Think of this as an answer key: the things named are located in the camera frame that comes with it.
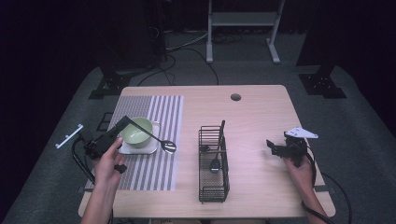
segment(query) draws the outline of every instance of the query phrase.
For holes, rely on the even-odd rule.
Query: spoon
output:
[[[169,140],[161,140],[158,137],[154,136],[152,133],[149,133],[146,129],[142,128],[140,125],[138,125],[136,122],[134,122],[133,120],[130,120],[131,124],[134,125],[136,128],[140,129],[142,132],[148,134],[149,136],[151,136],[152,138],[154,138],[155,140],[159,141],[161,143],[161,147],[163,148],[163,150],[167,153],[173,154],[174,152],[176,152],[176,144],[169,141]]]
[[[202,146],[199,147],[199,150],[202,151],[202,152],[206,152],[206,151],[208,151],[209,149],[210,149],[210,147],[207,146],[207,145],[202,145]]]
[[[218,144],[217,151],[219,151],[220,145],[222,143],[224,123],[225,123],[225,120],[221,122],[221,127],[220,127],[220,131],[219,131],[219,144]],[[210,162],[209,169],[212,174],[217,174],[220,170],[220,160],[219,160],[218,156],[219,156],[219,153],[217,152],[215,159],[213,159],[213,161]]]

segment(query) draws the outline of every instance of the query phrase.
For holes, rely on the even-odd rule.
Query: white shelf frame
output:
[[[209,0],[209,10],[207,16],[207,63],[213,63],[213,26],[272,26],[273,30],[271,37],[266,38],[266,42],[273,58],[273,62],[280,63],[274,43],[276,39],[277,28],[282,17],[285,0],[280,0],[279,7],[276,12],[213,12],[212,1],[213,0]]]

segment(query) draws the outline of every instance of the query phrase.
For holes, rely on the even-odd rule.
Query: black dish rack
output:
[[[199,201],[223,203],[230,190],[224,121],[221,126],[202,126],[199,130]],[[210,169],[211,162],[219,160],[216,172]]]

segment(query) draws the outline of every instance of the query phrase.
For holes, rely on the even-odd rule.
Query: table hole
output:
[[[231,99],[234,101],[240,101],[242,99],[241,95],[234,93],[231,95]]]

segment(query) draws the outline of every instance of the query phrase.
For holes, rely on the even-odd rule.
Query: dish drying rack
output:
[[[199,201],[223,203],[230,190],[227,149],[224,137],[224,121],[221,126],[202,126],[199,130]],[[219,169],[214,173],[211,162],[219,160]]]

